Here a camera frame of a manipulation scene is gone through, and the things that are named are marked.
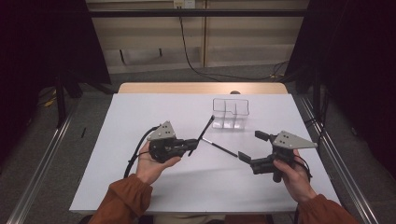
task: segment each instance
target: person's right hand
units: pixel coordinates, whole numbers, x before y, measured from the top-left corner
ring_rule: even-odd
[[[293,152],[294,155],[300,156],[297,149],[294,149]],[[300,158],[295,157],[294,159],[304,164]],[[297,203],[304,203],[317,196],[309,184],[308,176],[303,167],[294,165],[294,167],[291,168],[287,163],[280,160],[274,160],[274,166],[283,172],[283,182],[294,201]]]

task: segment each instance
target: white tabletop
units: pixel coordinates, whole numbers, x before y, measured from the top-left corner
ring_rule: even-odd
[[[272,147],[254,136],[255,131],[294,133],[310,139],[289,94],[115,94],[91,159],[70,207],[73,212],[94,212],[108,185],[123,177],[128,160],[151,127],[170,120],[177,138],[198,138],[212,115],[214,98],[247,99],[249,116],[244,130],[210,127],[204,138],[252,159],[271,154]],[[147,214],[242,214],[291,212],[296,202],[272,174],[254,175],[248,164],[201,141],[190,157],[166,169],[153,184]],[[301,149],[308,162],[317,193],[339,203],[332,184],[313,148]],[[131,170],[135,171],[137,162]]]

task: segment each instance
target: wall outlet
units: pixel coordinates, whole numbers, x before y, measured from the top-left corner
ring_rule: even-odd
[[[174,8],[184,8],[184,0],[174,0]]]
[[[184,0],[184,8],[195,8],[195,0]]]

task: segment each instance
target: silver triangular plate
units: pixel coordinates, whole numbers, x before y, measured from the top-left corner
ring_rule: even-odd
[[[148,136],[149,141],[166,138],[176,138],[175,131],[173,130],[172,124],[169,120],[161,124],[154,133]]]
[[[307,148],[307,147],[317,147],[318,144],[303,139],[295,134],[288,133],[285,131],[280,132],[273,142],[276,147],[283,147],[289,149],[295,148]]]

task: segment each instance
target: hand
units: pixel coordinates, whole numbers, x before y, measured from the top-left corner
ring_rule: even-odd
[[[139,160],[136,169],[136,176],[144,183],[151,185],[154,183],[164,169],[175,165],[181,160],[180,157],[174,157],[165,163],[159,163],[151,158],[149,155],[149,142],[140,148],[139,150]]]
[[[297,149],[294,149],[293,152],[294,155],[300,156]],[[304,164],[300,158],[295,157],[294,159]],[[280,160],[274,160],[274,166],[284,173],[283,182],[294,201],[297,203],[304,203],[317,196],[309,184],[308,176],[306,175],[303,167],[294,165],[294,168],[291,168],[285,162]]]

